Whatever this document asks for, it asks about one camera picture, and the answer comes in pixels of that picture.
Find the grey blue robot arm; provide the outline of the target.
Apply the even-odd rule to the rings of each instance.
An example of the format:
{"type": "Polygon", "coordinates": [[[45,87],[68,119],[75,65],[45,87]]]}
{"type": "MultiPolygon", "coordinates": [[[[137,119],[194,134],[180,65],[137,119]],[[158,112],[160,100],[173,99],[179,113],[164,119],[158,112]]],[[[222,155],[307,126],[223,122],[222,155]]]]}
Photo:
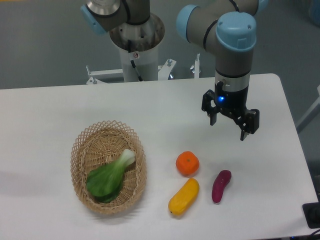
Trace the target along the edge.
{"type": "MultiPolygon", "coordinates": [[[[260,113],[246,106],[253,52],[257,42],[255,15],[266,0],[215,0],[207,7],[189,4],[177,15],[178,35],[215,56],[214,89],[202,97],[210,124],[217,114],[240,127],[241,139],[257,131],[260,113]]],[[[80,8],[96,34],[109,33],[122,55],[126,82],[158,80],[158,46],[165,36],[162,20],[148,0],[88,0],[80,8]]]]}

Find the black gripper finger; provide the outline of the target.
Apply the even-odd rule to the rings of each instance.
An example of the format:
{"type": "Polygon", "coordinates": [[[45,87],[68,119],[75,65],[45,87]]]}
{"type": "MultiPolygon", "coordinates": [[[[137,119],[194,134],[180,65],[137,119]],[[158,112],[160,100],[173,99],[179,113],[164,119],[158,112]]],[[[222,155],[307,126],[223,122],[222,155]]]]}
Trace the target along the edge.
{"type": "Polygon", "coordinates": [[[203,112],[206,112],[209,117],[209,124],[213,126],[217,122],[217,114],[220,112],[218,106],[212,106],[212,101],[215,101],[215,93],[213,90],[208,90],[202,96],[201,109],[203,112]]]}
{"type": "Polygon", "coordinates": [[[244,109],[231,117],[240,127],[240,140],[243,141],[249,134],[254,134],[260,126],[260,111],[258,109],[244,109]]]}

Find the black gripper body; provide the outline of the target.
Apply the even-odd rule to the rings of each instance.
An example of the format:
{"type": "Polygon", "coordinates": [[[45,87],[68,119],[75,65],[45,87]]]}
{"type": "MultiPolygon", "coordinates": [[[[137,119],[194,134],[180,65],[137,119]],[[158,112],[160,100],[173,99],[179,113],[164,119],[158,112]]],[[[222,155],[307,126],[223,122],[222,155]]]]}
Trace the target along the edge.
{"type": "Polygon", "coordinates": [[[219,81],[215,85],[214,90],[214,103],[212,119],[217,119],[217,113],[221,113],[233,120],[245,120],[247,117],[248,109],[246,107],[248,89],[245,87],[239,91],[226,91],[224,90],[225,84],[219,81]]]}

